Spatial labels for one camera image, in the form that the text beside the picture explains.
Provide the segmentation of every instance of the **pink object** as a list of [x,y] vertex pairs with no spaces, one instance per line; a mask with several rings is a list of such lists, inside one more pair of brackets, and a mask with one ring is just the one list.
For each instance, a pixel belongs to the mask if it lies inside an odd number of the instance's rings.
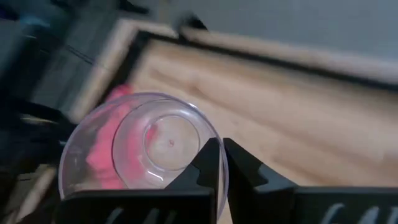
[[[106,101],[114,100],[124,95],[132,94],[132,89],[128,85],[116,87],[107,97]],[[120,106],[111,114],[106,124],[98,131],[96,141],[90,149],[90,153],[86,158],[86,162],[94,170],[95,177],[101,183],[102,189],[124,189],[125,185],[119,178],[114,169],[112,158],[113,139],[119,128],[123,118],[130,112],[128,105]],[[147,133],[149,142],[153,139],[156,127],[153,126]],[[131,170],[130,178],[138,179],[144,173],[142,166],[137,159],[137,147],[135,142],[138,141],[140,133],[133,131],[126,136],[129,155],[129,169]]]

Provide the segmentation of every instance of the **gray wall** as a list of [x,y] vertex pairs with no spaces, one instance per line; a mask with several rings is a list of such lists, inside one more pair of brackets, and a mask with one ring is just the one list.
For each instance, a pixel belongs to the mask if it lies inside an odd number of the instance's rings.
[[220,32],[398,58],[396,0],[171,0],[169,9],[171,19],[191,10]]

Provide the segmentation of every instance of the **clear plastic cup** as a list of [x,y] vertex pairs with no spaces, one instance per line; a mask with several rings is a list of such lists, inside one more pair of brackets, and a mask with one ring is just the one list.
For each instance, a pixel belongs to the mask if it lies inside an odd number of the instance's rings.
[[209,138],[217,138],[220,150],[220,217],[228,191],[223,143],[195,106],[161,93],[122,96],[77,126],[60,161],[61,198],[79,190],[163,189]]

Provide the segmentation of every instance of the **wooden board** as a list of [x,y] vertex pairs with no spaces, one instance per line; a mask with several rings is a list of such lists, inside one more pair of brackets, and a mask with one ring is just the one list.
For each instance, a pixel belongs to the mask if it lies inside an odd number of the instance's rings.
[[[70,114],[76,121],[120,64],[137,30],[129,26],[116,31],[93,70]],[[398,186],[397,93],[159,41],[150,43],[129,83],[193,103],[221,137],[300,185]],[[220,223],[231,223],[228,212]]]
[[[103,90],[110,82],[115,70],[120,66],[127,53],[129,44],[139,30],[147,30],[155,34],[176,37],[177,34],[165,24],[120,19],[116,23],[108,44],[93,65],[89,78],[83,85],[79,97],[68,112],[69,118],[79,122],[99,100]],[[383,58],[370,58],[348,52],[314,49],[303,46],[292,46],[269,40],[252,39],[238,35],[220,34],[183,28],[188,39],[204,44],[270,56],[289,62],[311,67],[324,68],[331,71],[349,73],[354,77],[370,78],[379,82],[398,85],[398,62]]]

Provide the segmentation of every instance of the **plastic container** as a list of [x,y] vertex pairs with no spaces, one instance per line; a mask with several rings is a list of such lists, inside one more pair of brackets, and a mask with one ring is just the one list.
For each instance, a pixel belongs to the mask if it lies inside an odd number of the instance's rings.
[[228,191],[223,143],[195,106],[161,93],[122,96],[77,126],[60,161],[61,198],[83,189],[163,189],[209,138],[220,146],[220,217]]

